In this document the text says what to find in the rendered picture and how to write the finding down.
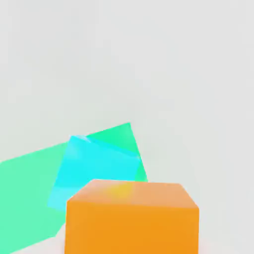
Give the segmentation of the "small orange cube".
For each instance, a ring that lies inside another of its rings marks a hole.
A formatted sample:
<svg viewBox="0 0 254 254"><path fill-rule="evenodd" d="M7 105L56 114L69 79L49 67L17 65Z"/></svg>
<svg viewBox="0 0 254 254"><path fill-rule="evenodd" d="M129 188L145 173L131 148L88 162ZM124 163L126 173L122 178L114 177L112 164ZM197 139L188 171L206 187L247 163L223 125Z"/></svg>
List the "small orange cube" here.
<svg viewBox="0 0 254 254"><path fill-rule="evenodd" d="M198 254L198 240L180 184L92 180L67 201L64 254Z"/></svg>

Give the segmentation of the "small cyan cube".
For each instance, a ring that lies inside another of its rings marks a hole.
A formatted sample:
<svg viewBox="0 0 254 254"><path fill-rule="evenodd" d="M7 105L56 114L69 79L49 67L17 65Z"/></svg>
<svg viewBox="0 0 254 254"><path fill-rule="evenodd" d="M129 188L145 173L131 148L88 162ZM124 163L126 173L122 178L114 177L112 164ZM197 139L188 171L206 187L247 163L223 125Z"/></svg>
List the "small cyan cube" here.
<svg viewBox="0 0 254 254"><path fill-rule="evenodd" d="M48 207L66 211L66 202L92 179L135 180L137 153L86 136L72 136L48 199Z"/></svg>

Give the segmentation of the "large green box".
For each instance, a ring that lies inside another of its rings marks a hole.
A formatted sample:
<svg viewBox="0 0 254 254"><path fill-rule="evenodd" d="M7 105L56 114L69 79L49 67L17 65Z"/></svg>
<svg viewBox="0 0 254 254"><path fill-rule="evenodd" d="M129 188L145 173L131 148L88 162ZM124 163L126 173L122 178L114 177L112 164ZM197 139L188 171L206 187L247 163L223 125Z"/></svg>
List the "large green box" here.
<svg viewBox="0 0 254 254"><path fill-rule="evenodd" d="M130 123L85 135L140 152ZM56 235L65 212L48 207L67 142L0 162L0 254L11 254ZM134 181L147 181L141 160Z"/></svg>

